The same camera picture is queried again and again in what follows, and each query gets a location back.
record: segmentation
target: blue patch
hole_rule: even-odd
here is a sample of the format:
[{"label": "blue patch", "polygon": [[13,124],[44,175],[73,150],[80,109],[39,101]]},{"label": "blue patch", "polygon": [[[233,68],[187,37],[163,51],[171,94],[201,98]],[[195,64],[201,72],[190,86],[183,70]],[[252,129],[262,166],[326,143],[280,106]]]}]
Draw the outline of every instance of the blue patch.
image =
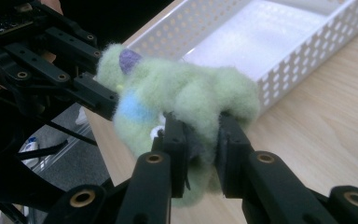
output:
[{"label": "blue patch", "polygon": [[146,122],[157,118],[158,112],[143,105],[135,96],[134,91],[129,91],[119,101],[116,113],[135,122]]}]

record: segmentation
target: beige tabletop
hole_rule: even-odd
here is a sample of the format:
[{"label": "beige tabletop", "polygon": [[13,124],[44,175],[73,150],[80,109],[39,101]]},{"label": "beige tabletop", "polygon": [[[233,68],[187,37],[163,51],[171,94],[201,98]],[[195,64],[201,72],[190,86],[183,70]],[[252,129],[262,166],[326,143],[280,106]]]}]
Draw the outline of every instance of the beige tabletop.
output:
[{"label": "beige tabletop", "polygon": [[[87,112],[115,184],[131,177],[135,159],[112,123]],[[247,132],[255,150],[280,156],[310,189],[358,187],[358,36],[264,113]],[[172,223],[245,223],[241,200],[207,195],[172,209]]]}]

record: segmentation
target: stuffed animal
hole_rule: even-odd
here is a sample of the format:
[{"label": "stuffed animal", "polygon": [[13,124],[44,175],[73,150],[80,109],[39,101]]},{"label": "stuffed animal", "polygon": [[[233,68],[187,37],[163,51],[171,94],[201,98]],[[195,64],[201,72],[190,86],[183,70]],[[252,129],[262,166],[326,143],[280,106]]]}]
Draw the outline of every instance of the stuffed animal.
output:
[{"label": "stuffed animal", "polygon": [[113,126],[138,157],[150,151],[164,127],[164,113],[173,113],[194,135],[188,182],[191,190],[174,205],[198,202],[205,191],[218,192],[213,167],[219,115],[228,112],[244,128],[258,114],[257,85],[232,67],[210,68],[191,63],[142,57],[121,45],[103,52],[96,80],[119,95]]}]

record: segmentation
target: white plastic basket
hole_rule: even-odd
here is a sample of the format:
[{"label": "white plastic basket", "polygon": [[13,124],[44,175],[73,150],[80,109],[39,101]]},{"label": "white plastic basket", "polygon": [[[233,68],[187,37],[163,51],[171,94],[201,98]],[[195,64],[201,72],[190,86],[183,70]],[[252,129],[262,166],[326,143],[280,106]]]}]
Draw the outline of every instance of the white plastic basket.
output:
[{"label": "white plastic basket", "polygon": [[129,44],[149,56],[235,66],[263,113],[358,34],[358,0],[188,0]]}]

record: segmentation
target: purple ear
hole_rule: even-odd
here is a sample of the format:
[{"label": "purple ear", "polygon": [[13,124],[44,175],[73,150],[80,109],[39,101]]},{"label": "purple ear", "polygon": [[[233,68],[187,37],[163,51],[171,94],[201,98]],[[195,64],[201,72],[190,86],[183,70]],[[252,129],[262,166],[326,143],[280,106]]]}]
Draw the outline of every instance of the purple ear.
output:
[{"label": "purple ear", "polygon": [[120,64],[121,71],[125,75],[129,74],[132,68],[141,61],[142,56],[130,49],[123,49],[121,51],[118,62]]}]

